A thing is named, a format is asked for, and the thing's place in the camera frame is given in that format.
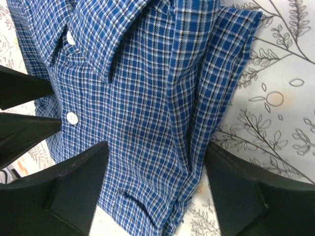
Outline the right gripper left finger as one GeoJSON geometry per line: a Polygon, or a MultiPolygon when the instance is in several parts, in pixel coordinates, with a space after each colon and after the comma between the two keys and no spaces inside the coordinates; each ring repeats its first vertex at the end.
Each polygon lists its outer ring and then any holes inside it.
{"type": "Polygon", "coordinates": [[[109,159],[100,142],[43,171],[0,186],[2,236],[87,236],[109,159]]]}

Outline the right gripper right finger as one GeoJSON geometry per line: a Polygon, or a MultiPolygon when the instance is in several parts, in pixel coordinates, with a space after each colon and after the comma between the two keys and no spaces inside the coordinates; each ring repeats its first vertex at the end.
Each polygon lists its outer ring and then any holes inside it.
{"type": "Polygon", "coordinates": [[[205,167],[223,236],[313,236],[315,186],[269,172],[210,143],[205,167]]]}

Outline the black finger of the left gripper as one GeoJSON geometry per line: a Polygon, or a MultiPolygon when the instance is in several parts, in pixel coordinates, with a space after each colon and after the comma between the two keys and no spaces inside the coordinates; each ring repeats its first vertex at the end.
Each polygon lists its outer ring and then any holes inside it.
{"type": "Polygon", "coordinates": [[[6,110],[53,94],[49,81],[0,67],[0,108],[6,110]]]}
{"type": "Polygon", "coordinates": [[[0,167],[17,160],[41,141],[58,133],[62,121],[56,118],[0,114],[0,167]]]}

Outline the blue checkered long sleeve shirt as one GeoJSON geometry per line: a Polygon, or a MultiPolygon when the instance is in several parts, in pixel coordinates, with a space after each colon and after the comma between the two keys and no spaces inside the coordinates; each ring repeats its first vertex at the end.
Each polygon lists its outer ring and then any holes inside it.
{"type": "Polygon", "coordinates": [[[51,82],[39,116],[62,162],[106,141],[99,197],[132,236],[175,233],[261,12],[219,0],[9,0],[25,67],[51,82]]]}

